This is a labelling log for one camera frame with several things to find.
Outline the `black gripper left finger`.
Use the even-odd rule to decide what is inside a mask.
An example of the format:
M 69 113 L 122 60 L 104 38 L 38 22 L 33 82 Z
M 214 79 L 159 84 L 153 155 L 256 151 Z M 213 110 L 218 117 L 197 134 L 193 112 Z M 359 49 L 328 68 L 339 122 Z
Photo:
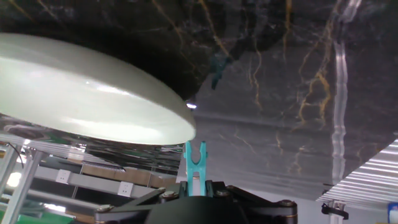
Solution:
M 136 224 L 145 223 L 150 211 L 156 205 L 187 196 L 185 181 L 161 187 L 124 205 L 102 205 L 96 209 L 94 218 L 96 224 Z

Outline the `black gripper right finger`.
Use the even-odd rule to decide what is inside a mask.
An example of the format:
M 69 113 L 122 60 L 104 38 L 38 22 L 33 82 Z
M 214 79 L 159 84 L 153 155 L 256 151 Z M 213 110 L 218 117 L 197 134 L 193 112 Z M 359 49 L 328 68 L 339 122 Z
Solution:
M 297 224 L 297 204 L 291 200 L 271 202 L 248 191 L 226 186 L 224 182 L 206 181 L 206 195 L 232 202 L 242 209 L 248 223 Z

